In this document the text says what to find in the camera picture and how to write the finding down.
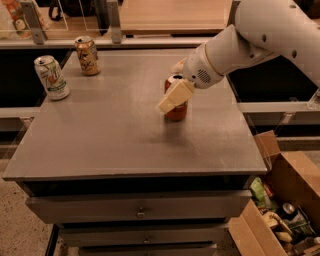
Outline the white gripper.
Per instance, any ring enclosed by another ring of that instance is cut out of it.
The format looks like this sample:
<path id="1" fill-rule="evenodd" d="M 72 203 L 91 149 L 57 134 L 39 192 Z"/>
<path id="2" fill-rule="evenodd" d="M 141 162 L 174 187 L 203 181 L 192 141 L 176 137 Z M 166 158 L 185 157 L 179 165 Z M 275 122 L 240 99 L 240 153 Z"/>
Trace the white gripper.
<path id="1" fill-rule="evenodd" d="M 195 87 L 207 89 L 223 79 L 223 75 L 211 66 L 204 44 L 193 50 L 187 58 L 174 64 L 171 67 L 171 73 L 183 74 L 187 79 L 175 81 L 166 91 L 158 104 L 159 109 L 164 113 L 188 101 L 193 96 Z"/>

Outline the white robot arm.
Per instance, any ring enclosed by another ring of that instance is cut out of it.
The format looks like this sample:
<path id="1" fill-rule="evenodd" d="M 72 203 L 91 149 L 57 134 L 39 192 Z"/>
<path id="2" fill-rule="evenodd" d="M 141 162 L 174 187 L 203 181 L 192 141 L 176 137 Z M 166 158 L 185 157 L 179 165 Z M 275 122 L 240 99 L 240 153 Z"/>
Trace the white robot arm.
<path id="1" fill-rule="evenodd" d="M 293 0 L 241 0 L 234 23 L 178 62 L 182 76 L 159 102 L 167 113 L 227 74 L 282 56 L 320 85 L 320 30 Z"/>

